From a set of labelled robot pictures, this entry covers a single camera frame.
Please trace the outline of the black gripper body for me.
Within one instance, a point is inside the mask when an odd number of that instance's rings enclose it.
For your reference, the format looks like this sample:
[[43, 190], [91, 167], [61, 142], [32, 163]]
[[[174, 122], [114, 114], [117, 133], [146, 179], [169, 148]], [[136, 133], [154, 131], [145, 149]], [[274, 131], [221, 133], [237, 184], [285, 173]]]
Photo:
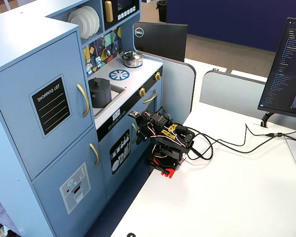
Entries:
[[138, 117], [139, 131], [143, 135], [160, 135], [161, 130], [167, 125], [168, 119], [158, 113], [148, 114], [143, 112]]

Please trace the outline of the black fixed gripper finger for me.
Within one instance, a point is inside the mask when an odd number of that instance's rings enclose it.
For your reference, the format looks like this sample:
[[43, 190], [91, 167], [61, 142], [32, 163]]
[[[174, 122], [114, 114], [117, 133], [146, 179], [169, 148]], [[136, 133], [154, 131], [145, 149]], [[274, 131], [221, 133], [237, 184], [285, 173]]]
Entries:
[[149, 132], [147, 132], [146, 130], [138, 130], [136, 144], [139, 145], [141, 142], [146, 141], [148, 138]]

